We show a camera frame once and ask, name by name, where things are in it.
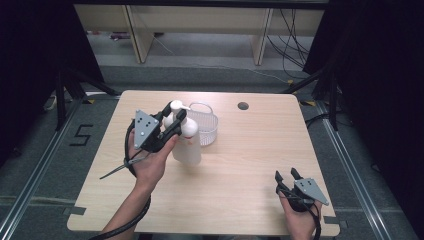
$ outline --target basket handle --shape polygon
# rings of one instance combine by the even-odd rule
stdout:
[[[198,105],[203,105],[203,106],[208,107],[208,108],[209,108],[209,110],[211,110],[211,112],[210,112],[210,113],[212,113],[212,114],[213,114],[212,107],[211,107],[211,106],[209,106],[209,104],[208,104],[208,103],[206,103],[206,102],[201,102],[201,101],[192,102],[192,103],[190,103],[190,105],[189,105],[188,107],[189,107],[189,108],[191,108],[191,106],[192,106],[192,105],[196,105],[196,104],[198,104]]]

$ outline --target wooden tabletop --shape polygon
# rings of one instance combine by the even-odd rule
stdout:
[[[149,212],[137,232],[288,235],[284,211],[275,194],[275,171],[293,187],[292,167],[314,178],[330,201],[322,216],[334,217],[316,155],[298,102],[293,95],[217,92],[126,91],[115,109],[76,201],[83,215],[71,214],[68,227],[100,231],[134,186],[126,169],[99,178],[122,164],[125,132],[141,109],[161,111],[168,102],[209,103],[219,119],[218,135],[202,147],[198,166],[169,155],[164,177],[152,194]],[[245,102],[249,108],[240,110]],[[322,236],[336,236],[337,224],[321,220]]]

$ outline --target hand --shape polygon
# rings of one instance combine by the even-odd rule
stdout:
[[[138,153],[138,150],[134,149],[134,129],[130,132],[128,138],[128,152],[129,156],[134,158],[139,158],[146,156],[148,153],[142,151]],[[134,163],[132,166],[137,176],[136,185],[142,184],[151,187],[152,191],[155,188],[156,184],[162,178],[165,173],[165,164],[166,159],[169,153],[174,148],[177,142],[178,136],[172,136],[165,144],[165,146],[157,153],[151,153],[146,159],[143,159],[137,163]]]
[[[286,216],[286,222],[287,222],[287,229],[290,232],[290,235],[293,240],[310,240],[312,233],[315,230],[315,222],[312,218],[311,214],[306,212],[296,212],[294,211],[289,201],[287,200],[286,196],[284,196],[283,193],[278,193],[280,197],[281,205],[284,208],[285,216]],[[319,201],[315,201],[315,205],[318,209],[315,207],[311,207],[312,212],[318,216],[318,212],[321,212],[322,203]]]

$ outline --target ribbed plastic container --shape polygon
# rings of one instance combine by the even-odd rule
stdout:
[[[203,105],[210,112],[193,110],[192,106],[194,105]],[[200,145],[207,146],[213,143],[218,132],[218,117],[213,113],[212,107],[205,102],[192,102],[189,107],[192,110],[187,111],[187,117],[193,119],[199,125]]]

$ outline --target spray bottle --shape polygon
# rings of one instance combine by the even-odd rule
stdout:
[[[181,109],[190,110],[183,105],[180,100],[171,102],[172,113],[164,120],[165,128],[169,127],[175,120],[175,117]],[[177,144],[172,150],[174,158],[182,163],[197,165],[202,158],[200,151],[199,126],[196,121],[186,117],[181,123],[181,132]]]

